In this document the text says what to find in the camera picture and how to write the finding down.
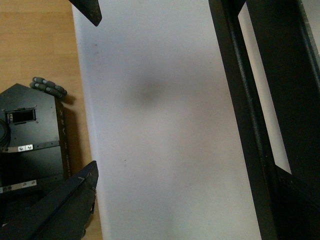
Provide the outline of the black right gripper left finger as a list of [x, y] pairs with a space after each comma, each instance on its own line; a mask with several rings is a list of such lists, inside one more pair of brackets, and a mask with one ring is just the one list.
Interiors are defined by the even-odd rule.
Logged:
[[90, 162], [0, 229], [2, 240], [80, 240], [95, 210], [99, 170]]

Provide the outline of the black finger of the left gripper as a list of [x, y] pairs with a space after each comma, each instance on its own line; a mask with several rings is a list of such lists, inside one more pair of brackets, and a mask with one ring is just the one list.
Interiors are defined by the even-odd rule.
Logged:
[[95, 27], [103, 19], [98, 0], [69, 0]]

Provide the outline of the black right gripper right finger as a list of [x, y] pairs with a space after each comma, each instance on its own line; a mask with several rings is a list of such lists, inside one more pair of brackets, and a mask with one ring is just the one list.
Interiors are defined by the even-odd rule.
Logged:
[[318, 240], [320, 194], [293, 174], [262, 158], [262, 239]]

